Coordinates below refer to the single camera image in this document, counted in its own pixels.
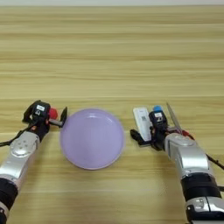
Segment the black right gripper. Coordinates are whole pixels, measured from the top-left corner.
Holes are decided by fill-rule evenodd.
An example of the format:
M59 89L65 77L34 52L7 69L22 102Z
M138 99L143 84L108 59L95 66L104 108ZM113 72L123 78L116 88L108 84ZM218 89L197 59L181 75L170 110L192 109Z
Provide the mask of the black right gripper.
M151 127L150 134L151 134L151 142L144 141L142 136L138 131L135 129L131 129L129 131L130 136L132 139L137 141L139 146L147 146L151 144L151 147L156 151L163 151L165 149L165 138L172 134L178 133L179 130L176 127Z

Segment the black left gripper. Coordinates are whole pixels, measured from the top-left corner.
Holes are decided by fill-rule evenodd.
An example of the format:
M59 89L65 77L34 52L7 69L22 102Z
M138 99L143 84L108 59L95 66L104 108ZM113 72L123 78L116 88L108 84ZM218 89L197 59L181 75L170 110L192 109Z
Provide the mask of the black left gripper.
M60 121L52 119L49 115L46 117L32 115L34 104L31 104L24 112L22 122L28 123L28 131L38 136L39 141L42 141L46 134L50 131L52 125L62 128L67 120L67 107L61 113Z

